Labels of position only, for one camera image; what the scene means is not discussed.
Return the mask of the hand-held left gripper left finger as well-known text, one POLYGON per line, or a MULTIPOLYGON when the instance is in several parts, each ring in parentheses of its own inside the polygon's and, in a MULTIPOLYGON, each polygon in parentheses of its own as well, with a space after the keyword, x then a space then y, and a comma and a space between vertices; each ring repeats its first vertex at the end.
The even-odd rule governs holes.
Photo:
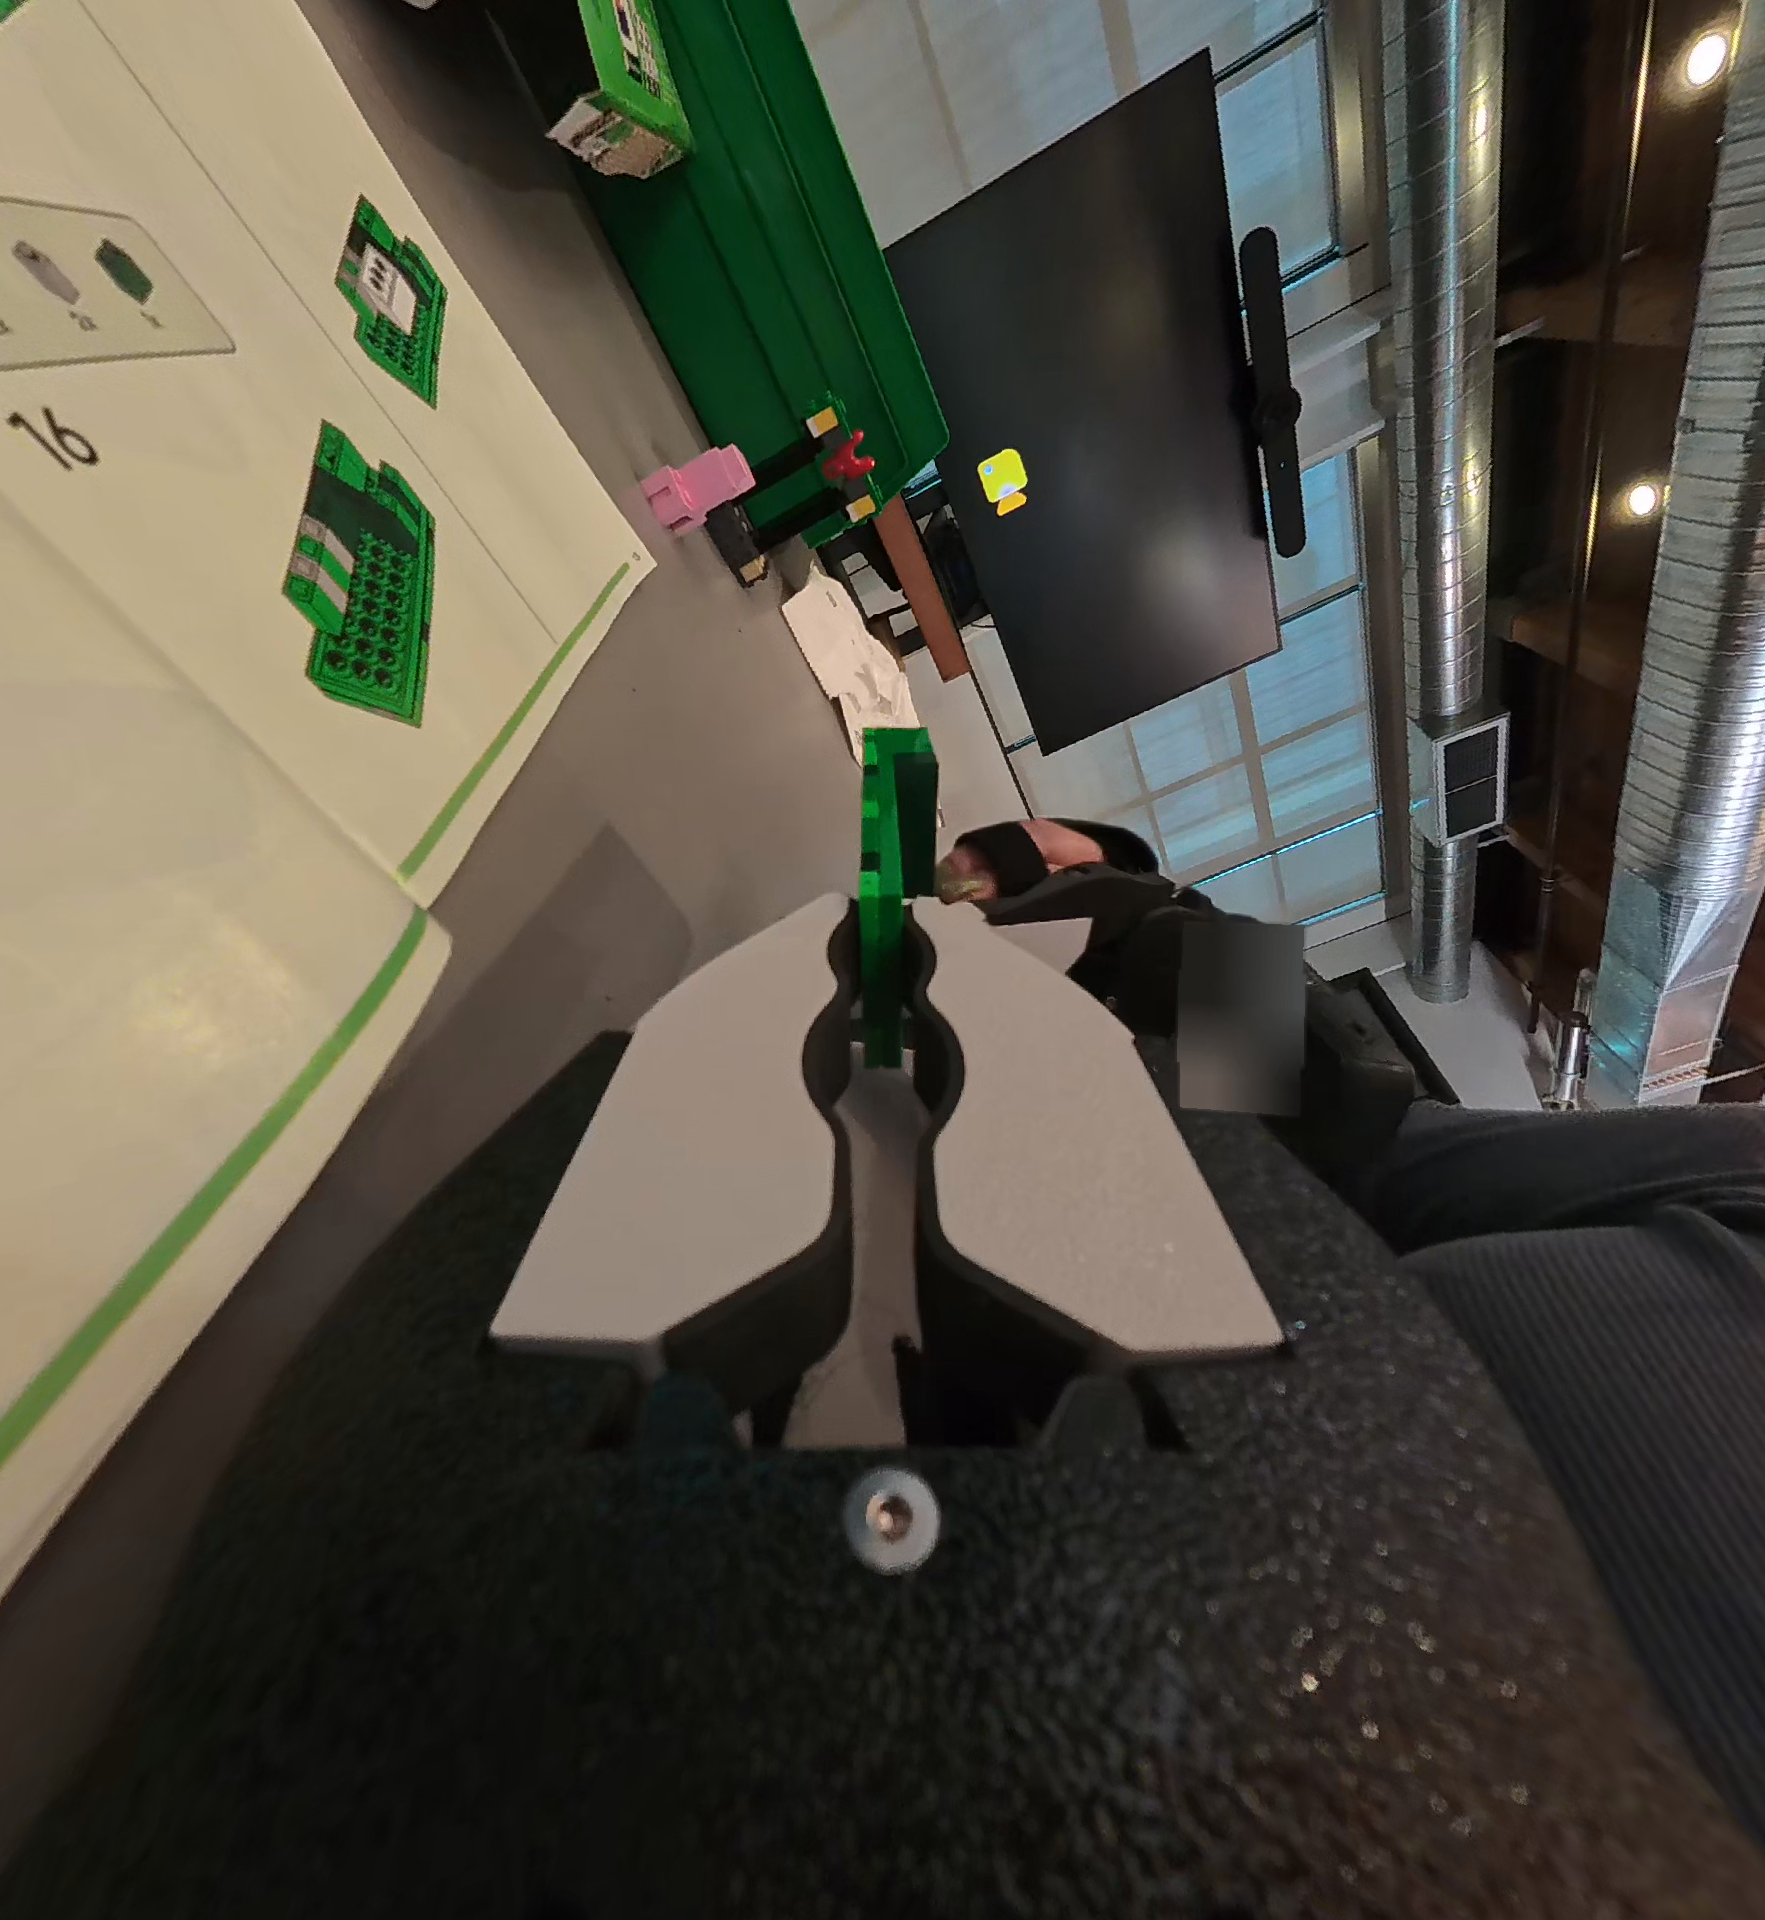
POLYGON ((838 1104, 855 903, 822 895, 635 1026, 491 1322, 510 1353, 822 1359, 853 1306, 838 1104))

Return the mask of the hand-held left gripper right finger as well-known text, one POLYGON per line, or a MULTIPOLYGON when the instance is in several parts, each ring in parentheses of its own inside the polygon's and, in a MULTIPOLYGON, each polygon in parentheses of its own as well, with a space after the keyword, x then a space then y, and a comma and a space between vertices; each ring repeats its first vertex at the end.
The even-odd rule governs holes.
POLYGON ((937 1269, 1100 1363, 1281 1349, 1130 1031, 973 904, 919 904, 912 934, 918 1224, 937 1269))

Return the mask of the green studded brick plate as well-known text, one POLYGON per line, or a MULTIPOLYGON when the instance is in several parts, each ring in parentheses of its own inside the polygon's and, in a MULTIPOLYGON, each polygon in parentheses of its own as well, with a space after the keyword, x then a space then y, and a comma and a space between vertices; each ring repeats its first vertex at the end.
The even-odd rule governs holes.
POLYGON ((873 728, 864 735, 860 871, 855 895, 860 975, 862 1057, 871 1069, 901 1064, 908 1008, 906 926, 912 898, 901 898, 896 827, 896 755, 919 744, 918 729, 873 728))

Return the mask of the small dark green brick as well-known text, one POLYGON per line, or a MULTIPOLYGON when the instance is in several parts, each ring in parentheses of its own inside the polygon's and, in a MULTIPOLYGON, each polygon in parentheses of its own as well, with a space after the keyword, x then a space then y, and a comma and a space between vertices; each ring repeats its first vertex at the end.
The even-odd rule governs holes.
POLYGON ((924 735, 896 755, 896 827, 901 898, 932 897, 937 867, 940 765, 924 735))

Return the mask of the person's right forearm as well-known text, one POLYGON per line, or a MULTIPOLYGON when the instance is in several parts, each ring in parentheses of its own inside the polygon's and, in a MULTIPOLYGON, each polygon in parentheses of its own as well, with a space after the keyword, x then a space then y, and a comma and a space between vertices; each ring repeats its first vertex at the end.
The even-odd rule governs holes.
POLYGON ((1401 1252, 1685 1214, 1765 1240, 1765 1107, 1550 1114, 1422 1102, 1360 1176, 1355 1203, 1401 1252))

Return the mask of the grey desk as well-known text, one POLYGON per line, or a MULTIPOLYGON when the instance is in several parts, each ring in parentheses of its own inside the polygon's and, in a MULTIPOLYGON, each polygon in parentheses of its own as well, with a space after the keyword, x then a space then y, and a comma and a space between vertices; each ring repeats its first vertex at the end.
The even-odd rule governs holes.
POLYGON ((853 878, 846 729, 779 587, 740 587, 641 503, 699 432, 582 166, 464 4, 301 7, 656 572, 444 889, 453 950, 399 1057, 0 1602, 0 1868, 103 1736, 216 1482, 358 1266, 585 1043, 853 878))

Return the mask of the person's right hand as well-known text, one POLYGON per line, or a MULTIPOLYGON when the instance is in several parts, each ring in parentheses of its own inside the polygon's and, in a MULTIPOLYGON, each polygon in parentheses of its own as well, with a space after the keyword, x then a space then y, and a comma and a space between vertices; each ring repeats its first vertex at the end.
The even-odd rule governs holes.
POLYGON ((1137 872, 1137 852, 1127 834, 1092 832, 1074 821, 997 821, 956 840, 936 867, 934 891, 943 903, 1019 898, 1062 872, 1095 867, 1137 872))

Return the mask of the small metal cylinder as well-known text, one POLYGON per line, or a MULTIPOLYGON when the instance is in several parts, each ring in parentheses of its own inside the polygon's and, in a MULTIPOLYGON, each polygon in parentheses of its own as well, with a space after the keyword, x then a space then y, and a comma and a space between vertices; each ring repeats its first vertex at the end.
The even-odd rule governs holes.
POLYGON ((1542 1111, 1545 1113, 1576 1113, 1585 1104, 1595 986, 1597 969, 1580 967, 1571 1008, 1559 1026, 1550 1079, 1542 1093, 1542 1111))

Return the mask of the square vent grille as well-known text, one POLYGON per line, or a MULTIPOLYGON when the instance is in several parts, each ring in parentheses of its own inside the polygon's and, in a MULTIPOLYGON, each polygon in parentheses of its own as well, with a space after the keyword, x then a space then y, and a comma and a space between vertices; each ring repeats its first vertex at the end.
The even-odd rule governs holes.
POLYGON ((1511 716, 1490 711, 1429 732, 1423 834, 1432 843, 1479 840, 1506 824, 1511 716))

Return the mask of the white printed paper bag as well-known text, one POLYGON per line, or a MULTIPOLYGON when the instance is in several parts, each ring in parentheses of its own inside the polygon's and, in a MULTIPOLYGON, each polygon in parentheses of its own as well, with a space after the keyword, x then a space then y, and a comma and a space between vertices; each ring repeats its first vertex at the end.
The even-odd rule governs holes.
POLYGON ((806 585, 784 602, 781 611, 824 697, 838 709, 859 765, 868 729, 919 728, 908 670, 868 633, 842 584, 815 569, 806 585))

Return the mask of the person's dark ribbed sweater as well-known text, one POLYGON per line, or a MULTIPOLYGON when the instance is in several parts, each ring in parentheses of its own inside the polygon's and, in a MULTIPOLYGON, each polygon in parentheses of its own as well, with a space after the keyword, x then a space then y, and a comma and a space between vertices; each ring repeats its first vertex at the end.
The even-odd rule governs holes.
POLYGON ((1494 1378, 1653 1692, 1765 1853, 1765 1195, 1382 1233, 1494 1378))

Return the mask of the brick instruction booklet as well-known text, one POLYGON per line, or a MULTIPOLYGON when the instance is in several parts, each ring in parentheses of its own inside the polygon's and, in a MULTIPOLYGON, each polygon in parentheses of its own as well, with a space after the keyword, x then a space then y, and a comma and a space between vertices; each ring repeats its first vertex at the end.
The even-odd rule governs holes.
POLYGON ((653 569, 300 4, 0 4, 0 1602, 653 569))

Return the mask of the black brick figure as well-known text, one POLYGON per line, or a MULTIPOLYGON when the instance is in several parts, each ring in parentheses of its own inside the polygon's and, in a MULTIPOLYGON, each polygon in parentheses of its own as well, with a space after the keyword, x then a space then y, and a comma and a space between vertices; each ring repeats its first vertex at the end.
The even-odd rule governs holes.
POLYGON ((877 455, 841 397, 822 397, 795 437, 749 464, 747 485, 704 517, 704 531, 742 585, 770 574, 789 541, 819 547, 881 513, 877 455))

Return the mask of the grey table with wooden edge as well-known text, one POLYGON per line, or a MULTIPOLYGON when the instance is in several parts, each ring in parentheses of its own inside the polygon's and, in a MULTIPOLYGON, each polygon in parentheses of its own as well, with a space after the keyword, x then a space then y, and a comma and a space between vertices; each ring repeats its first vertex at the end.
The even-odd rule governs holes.
POLYGON ((943 684, 967 680, 973 664, 967 645, 937 576, 928 559, 918 523, 903 494, 892 496, 868 520, 889 559, 896 584, 906 595, 921 637, 924 650, 943 684))

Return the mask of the black video bar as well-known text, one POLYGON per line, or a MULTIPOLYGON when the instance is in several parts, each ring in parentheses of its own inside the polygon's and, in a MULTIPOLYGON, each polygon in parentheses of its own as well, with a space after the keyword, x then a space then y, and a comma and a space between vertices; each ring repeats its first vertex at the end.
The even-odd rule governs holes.
POLYGON ((1251 228, 1237 245, 1241 307, 1251 374, 1251 432, 1257 448, 1276 553, 1295 559, 1305 543, 1300 421, 1281 287, 1280 236, 1251 228))

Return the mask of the pink brick figure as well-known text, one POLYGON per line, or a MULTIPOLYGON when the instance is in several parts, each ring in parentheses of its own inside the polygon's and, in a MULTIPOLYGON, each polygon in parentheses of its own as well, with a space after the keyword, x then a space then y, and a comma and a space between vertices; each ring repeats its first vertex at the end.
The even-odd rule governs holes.
POLYGON ((752 492, 750 462, 737 445, 712 445, 681 465, 658 468, 641 482, 660 527, 683 536, 702 528, 712 513, 752 492))

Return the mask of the large black display screen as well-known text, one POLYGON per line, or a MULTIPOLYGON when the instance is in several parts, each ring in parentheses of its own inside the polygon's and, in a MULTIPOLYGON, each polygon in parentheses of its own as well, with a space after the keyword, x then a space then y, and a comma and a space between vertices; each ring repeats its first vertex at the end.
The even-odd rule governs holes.
POLYGON ((1040 751, 1280 650, 1201 51, 885 249, 1040 751))

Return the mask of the green plastic crate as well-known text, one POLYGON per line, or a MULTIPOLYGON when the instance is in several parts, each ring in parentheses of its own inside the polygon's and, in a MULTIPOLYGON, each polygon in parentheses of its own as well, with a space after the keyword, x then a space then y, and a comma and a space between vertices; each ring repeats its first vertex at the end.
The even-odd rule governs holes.
POLYGON ((647 9, 691 146, 585 194, 708 442, 779 468, 756 528, 822 547, 947 424, 791 4, 647 9))

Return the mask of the green printed toy box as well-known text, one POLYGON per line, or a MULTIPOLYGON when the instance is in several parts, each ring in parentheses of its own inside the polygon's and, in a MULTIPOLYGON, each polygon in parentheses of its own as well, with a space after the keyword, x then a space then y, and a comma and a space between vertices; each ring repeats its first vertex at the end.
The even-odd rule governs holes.
POLYGON ((656 6, 575 1, 563 17, 580 30, 563 44, 569 76, 546 109, 548 139, 607 179, 656 179, 690 157, 693 132, 656 6))

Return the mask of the wide silver ventilation duct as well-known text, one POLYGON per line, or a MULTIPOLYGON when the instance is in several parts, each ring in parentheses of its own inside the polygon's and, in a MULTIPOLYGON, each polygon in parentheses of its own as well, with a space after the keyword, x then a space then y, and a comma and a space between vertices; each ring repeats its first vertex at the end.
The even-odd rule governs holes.
POLYGON ((1690 1107, 1765 892, 1765 4, 1746 4, 1592 1008, 1606 1109, 1690 1107))

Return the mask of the narrow silver ventilation duct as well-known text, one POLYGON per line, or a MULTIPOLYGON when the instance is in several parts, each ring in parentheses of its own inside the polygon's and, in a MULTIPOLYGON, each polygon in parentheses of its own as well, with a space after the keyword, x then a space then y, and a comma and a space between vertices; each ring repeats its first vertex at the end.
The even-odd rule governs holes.
POLYGON ((1484 706, 1499 311, 1506 6, 1387 1, 1399 621, 1416 996, 1471 991, 1475 834, 1450 836, 1435 761, 1484 706))

